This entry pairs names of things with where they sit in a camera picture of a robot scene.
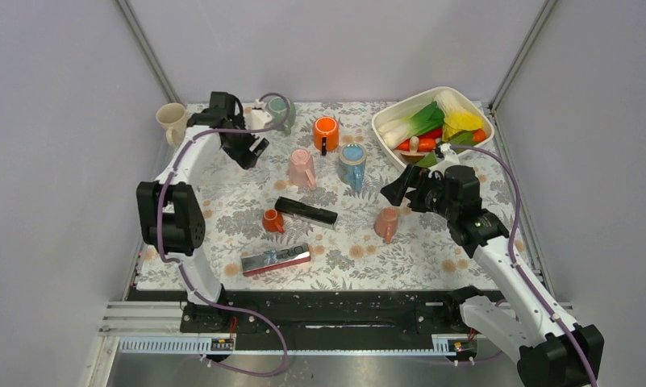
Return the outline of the cream ceramic mug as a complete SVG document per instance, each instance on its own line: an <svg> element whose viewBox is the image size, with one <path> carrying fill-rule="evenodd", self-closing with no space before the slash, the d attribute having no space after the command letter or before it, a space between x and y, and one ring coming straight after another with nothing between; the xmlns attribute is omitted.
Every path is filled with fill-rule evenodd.
<svg viewBox="0 0 646 387"><path fill-rule="evenodd" d="M185 106L177 102L165 104L156 112L156 121L164 129L166 141L171 147L177 148L182 144L188 118Z"/></svg>

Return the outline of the salmon pink printed mug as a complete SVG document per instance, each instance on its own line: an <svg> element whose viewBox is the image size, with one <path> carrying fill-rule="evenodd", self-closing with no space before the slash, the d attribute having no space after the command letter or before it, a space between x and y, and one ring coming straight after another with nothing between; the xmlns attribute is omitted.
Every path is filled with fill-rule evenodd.
<svg viewBox="0 0 646 387"><path fill-rule="evenodd" d="M398 229L398 210L395 207L386 207L380 210L373 226L374 232L384 243L391 243Z"/></svg>

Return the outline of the small orange cup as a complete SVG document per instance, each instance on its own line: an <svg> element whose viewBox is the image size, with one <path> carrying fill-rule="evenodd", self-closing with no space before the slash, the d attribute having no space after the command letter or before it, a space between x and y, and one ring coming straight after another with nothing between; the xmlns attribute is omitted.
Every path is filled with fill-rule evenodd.
<svg viewBox="0 0 646 387"><path fill-rule="evenodd" d="M285 232L283 216L276 209L266 210L263 214L261 223L262 227L267 232Z"/></svg>

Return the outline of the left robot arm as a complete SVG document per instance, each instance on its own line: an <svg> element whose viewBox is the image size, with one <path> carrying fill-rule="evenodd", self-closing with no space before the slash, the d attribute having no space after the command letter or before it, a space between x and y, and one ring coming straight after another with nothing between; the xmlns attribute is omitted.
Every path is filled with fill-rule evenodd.
<svg viewBox="0 0 646 387"><path fill-rule="evenodd" d="M168 143L177 150L153 181L136 188L137 208L144 242L153 246L166 264L177 266L188 302L203 305L200 321L211 331L221 331L231 320L224 288L210 267L202 244L206 222L193 187L201 168L226 152L242 169L255 166L268 147L261 133L284 127L265 110L267 99L285 101L279 93L266 93L251 111L233 94L214 92L209 105L190 114L180 103L162 106L156 113Z"/></svg>

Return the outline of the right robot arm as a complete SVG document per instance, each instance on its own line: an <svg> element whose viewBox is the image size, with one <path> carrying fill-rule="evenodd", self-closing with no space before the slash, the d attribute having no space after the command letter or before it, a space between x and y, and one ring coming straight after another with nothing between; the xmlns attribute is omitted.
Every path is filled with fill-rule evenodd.
<svg viewBox="0 0 646 387"><path fill-rule="evenodd" d="M408 200L414 212L445 218L454 242L486 270L511 308L503 311L473 287L458 289L443 311L447 328L483 334L515 363L526 386L597 385L601 332L578 323L519 258L511 231L482 205L472 168L431 172L409 164L381 194L393 206Z"/></svg>

